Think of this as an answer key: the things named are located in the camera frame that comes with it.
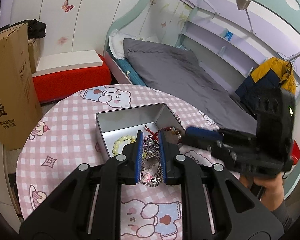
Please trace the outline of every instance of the black cable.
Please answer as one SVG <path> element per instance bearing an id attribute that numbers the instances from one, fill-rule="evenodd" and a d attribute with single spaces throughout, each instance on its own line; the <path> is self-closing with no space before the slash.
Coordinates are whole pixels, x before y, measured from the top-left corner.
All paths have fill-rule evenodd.
<path id="1" fill-rule="evenodd" d="M 282 179 L 286 179 L 287 177 L 284 177 L 286 175 L 286 171 L 284 172 L 284 174 L 282 175 Z"/>

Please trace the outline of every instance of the white wall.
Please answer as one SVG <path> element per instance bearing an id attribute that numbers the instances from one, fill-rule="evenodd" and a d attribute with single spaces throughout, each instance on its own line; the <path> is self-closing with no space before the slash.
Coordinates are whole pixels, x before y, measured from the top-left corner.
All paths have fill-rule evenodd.
<path id="1" fill-rule="evenodd" d="M 163 44 L 174 46 L 191 8 L 180 0 L 151 0 L 122 32 L 142 38 L 156 34 Z"/>
<path id="2" fill-rule="evenodd" d="M 11 24 L 37 19 L 47 25 L 42 56 L 81 50 L 103 54 L 111 24 L 139 0 L 68 0 L 74 6 L 68 12 L 62 9 L 65 1 L 13 0 Z"/>
<path id="3" fill-rule="evenodd" d="M 0 28 L 10 24 L 13 0 L 1 0 Z"/>

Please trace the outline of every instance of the metal tin box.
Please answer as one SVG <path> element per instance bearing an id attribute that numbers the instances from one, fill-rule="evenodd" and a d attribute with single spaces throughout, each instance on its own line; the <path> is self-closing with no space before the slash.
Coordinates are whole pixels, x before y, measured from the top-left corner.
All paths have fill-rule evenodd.
<path id="1" fill-rule="evenodd" d="M 122 136 L 137 136 L 138 130 L 143 131 L 144 136 L 150 135 L 145 130 L 145 125 L 153 132 L 165 127 L 175 127 L 181 135 L 185 133 L 176 116 L 163 103 L 100 112 L 96 114 L 96 135 L 103 160 L 106 162 L 114 156 L 114 142 Z M 121 143 L 118 153 L 121 153 L 124 145 L 128 143 L 129 140 Z"/>

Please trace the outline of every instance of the pink checkered tablecloth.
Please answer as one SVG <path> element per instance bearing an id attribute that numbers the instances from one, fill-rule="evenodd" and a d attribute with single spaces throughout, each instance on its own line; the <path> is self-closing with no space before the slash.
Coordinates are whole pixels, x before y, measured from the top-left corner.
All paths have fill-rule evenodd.
<path id="1" fill-rule="evenodd" d="M 79 164 L 103 163 L 95 136 L 97 112 L 157 103 L 167 104 L 184 128 L 218 128 L 185 101 L 148 87 L 121 84 L 79 91 L 47 112 L 19 156 L 16 178 L 24 219 Z M 180 152 L 199 164 L 220 163 L 207 151 L 183 146 Z M 121 239 L 182 239 L 179 186 L 122 186 L 121 201 Z"/>

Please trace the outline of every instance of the blue gripper pad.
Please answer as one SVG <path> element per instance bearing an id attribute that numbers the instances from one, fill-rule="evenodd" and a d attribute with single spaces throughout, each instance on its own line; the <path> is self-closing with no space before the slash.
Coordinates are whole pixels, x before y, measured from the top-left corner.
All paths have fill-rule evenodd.
<path id="1" fill-rule="evenodd" d="M 141 166 L 142 166 L 142 153 L 143 153 L 143 132 L 138 132 L 137 141 L 138 148 L 135 160 L 135 182 L 139 183 Z"/>
<path id="2" fill-rule="evenodd" d="M 223 136 L 218 131 L 210 131 L 207 129 L 202 129 L 194 126 L 190 126 L 186 129 L 186 135 L 200 137 L 207 140 L 223 140 Z"/>
<path id="3" fill-rule="evenodd" d="M 166 156 L 164 154 L 162 132 L 159 131 L 159 152 L 160 152 L 160 165 L 161 165 L 161 175 L 162 180 L 166 183 L 167 180 L 167 171 L 166 171 Z"/>

